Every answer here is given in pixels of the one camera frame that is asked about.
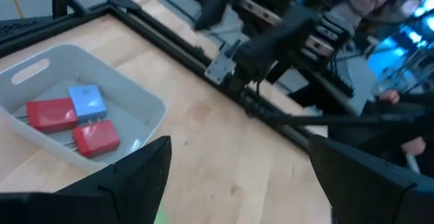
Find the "blue cube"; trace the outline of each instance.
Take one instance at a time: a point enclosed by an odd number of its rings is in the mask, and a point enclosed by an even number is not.
[[[107,108],[97,85],[71,86],[69,96],[79,123],[104,119],[107,116]]]

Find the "metal bracket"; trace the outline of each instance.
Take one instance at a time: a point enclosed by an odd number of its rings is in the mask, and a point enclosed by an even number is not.
[[[235,62],[232,61],[232,55],[239,45],[239,41],[234,45],[224,45],[211,64],[205,70],[205,76],[215,84],[220,85],[224,78],[233,72]]]

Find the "blue light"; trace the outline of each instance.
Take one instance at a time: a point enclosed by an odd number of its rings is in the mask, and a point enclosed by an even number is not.
[[[415,33],[414,31],[408,33],[408,37],[413,40],[414,43],[418,43],[420,40],[422,40],[422,36],[420,36],[418,33]]]
[[[419,17],[419,16],[423,15],[424,13],[425,13],[425,8],[420,7],[420,8],[418,8],[418,9],[414,12],[414,15],[415,15],[416,17]]]
[[[423,5],[425,10],[429,11],[431,9],[434,9],[434,0],[426,0],[425,4]]]
[[[432,31],[434,31],[434,17],[431,17],[427,20],[427,24]]]

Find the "black metal frame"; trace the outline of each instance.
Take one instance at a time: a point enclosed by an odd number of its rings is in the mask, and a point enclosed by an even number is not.
[[[73,10],[72,14],[67,13],[68,7]],[[54,20],[0,39],[0,58],[105,15],[111,15],[130,27],[209,85],[228,96],[250,115],[254,114],[266,125],[307,152],[308,137],[311,133],[304,126],[291,127],[270,120],[268,115],[284,115],[284,113],[265,98],[258,97],[257,93],[249,88],[240,94],[234,94],[223,86],[217,86],[204,75],[206,67],[212,60],[204,54],[203,50],[187,43],[168,27],[142,11],[141,7],[132,0],[108,0],[106,3],[88,9],[76,0],[53,0]]]

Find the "hand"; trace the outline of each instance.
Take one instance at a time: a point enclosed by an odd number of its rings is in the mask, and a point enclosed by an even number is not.
[[[418,137],[401,145],[402,151],[415,156],[423,153],[425,147],[427,147],[427,144],[421,137]]]
[[[392,104],[396,104],[399,102],[399,93],[397,90],[387,90],[380,94],[379,99],[385,102],[391,102]]]

